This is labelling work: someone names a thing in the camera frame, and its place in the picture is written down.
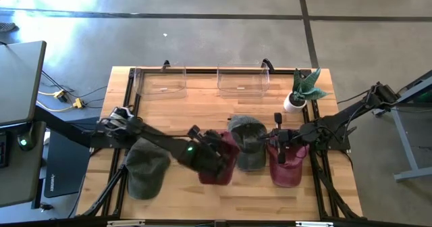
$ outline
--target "transparent container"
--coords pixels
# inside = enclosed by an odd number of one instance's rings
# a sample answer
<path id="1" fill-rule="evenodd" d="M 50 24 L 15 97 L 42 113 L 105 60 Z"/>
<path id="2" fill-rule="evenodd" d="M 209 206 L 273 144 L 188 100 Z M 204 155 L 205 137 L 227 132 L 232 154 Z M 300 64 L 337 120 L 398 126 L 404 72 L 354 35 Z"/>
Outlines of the transparent container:
<path id="1" fill-rule="evenodd" d="M 225 99 L 262 98 L 270 87 L 269 68 L 257 64 L 217 66 L 217 88 Z"/>
<path id="2" fill-rule="evenodd" d="M 187 95 L 186 67 L 135 68 L 134 91 L 141 99 L 179 99 Z"/>

